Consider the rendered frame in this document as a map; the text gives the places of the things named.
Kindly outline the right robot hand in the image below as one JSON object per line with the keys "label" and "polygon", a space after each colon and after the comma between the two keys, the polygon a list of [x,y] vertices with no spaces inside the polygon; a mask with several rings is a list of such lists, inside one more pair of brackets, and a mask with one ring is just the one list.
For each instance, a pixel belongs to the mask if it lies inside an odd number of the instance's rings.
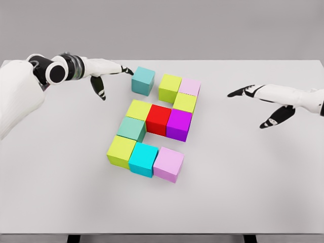
{"label": "right robot hand", "polygon": [[289,89],[285,87],[276,85],[250,85],[227,95],[229,98],[235,96],[247,96],[281,105],[265,122],[260,124],[260,129],[277,126],[291,118],[296,112],[294,107],[296,100]]}

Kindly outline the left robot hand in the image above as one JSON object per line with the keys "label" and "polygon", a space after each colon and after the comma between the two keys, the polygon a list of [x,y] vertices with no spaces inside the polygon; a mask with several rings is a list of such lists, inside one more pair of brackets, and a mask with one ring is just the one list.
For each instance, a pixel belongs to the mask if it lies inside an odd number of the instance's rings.
{"label": "left robot hand", "polygon": [[90,82],[94,92],[103,100],[106,100],[103,75],[113,75],[119,73],[127,73],[134,75],[133,71],[128,67],[122,66],[114,61],[106,60],[102,58],[92,59],[82,57],[84,63],[85,72],[84,77],[90,77]]}

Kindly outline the teal cube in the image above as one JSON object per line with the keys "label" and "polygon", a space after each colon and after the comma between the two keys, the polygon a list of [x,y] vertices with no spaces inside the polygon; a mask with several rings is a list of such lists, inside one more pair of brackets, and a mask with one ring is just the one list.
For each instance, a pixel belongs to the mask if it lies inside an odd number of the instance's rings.
{"label": "teal cube", "polygon": [[154,85],[154,77],[155,71],[139,66],[132,77],[132,92],[149,96]]}

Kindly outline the yellow-green cube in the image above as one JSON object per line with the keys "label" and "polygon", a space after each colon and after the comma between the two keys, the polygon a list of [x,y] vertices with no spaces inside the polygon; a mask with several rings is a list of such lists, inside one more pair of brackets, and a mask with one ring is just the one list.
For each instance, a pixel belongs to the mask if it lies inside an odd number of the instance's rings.
{"label": "yellow-green cube", "polygon": [[182,78],[170,74],[164,74],[158,87],[160,101],[173,104],[175,102]]}
{"label": "yellow-green cube", "polygon": [[129,160],[137,141],[116,135],[107,151],[109,162],[125,169],[130,169]]}
{"label": "yellow-green cube", "polygon": [[197,96],[178,93],[173,104],[173,109],[194,113]]}
{"label": "yellow-green cube", "polygon": [[146,121],[151,107],[151,103],[133,99],[126,113],[126,116]]}

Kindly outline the mint green cube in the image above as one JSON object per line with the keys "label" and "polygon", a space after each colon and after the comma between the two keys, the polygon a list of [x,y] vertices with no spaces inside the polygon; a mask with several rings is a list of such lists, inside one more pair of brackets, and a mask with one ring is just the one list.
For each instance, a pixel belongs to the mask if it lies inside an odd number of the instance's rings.
{"label": "mint green cube", "polygon": [[142,143],[146,134],[145,121],[125,116],[119,126],[117,135]]}

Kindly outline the red cube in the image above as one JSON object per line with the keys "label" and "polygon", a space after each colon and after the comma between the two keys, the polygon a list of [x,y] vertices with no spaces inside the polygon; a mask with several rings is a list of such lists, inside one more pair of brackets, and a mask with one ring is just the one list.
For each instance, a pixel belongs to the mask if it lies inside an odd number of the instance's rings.
{"label": "red cube", "polygon": [[171,111],[170,108],[152,104],[146,118],[147,132],[165,137]]}

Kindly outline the light pink cube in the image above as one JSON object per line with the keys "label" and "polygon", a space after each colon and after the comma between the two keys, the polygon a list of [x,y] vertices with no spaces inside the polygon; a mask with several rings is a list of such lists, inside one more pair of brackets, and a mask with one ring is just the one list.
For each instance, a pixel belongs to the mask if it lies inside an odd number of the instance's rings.
{"label": "light pink cube", "polygon": [[201,82],[198,80],[193,80],[189,78],[182,78],[178,92],[198,96],[200,91]]}
{"label": "light pink cube", "polygon": [[176,183],[184,161],[184,154],[161,147],[153,164],[153,174],[159,178]]}

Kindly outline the purple cube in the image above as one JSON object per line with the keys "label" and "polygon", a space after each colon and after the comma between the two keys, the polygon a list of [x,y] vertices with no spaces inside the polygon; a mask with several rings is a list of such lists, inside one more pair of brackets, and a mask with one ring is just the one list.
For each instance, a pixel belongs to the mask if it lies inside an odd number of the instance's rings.
{"label": "purple cube", "polygon": [[192,120],[192,113],[172,109],[166,128],[166,136],[171,139],[186,142]]}

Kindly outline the cyan cube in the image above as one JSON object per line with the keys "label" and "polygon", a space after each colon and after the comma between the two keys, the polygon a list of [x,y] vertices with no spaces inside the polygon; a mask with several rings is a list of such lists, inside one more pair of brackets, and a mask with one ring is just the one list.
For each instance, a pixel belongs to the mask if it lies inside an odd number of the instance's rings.
{"label": "cyan cube", "polygon": [[153,165],[158,155],[158,147],[137,142],[129,160],[130,171],[152,178]]}

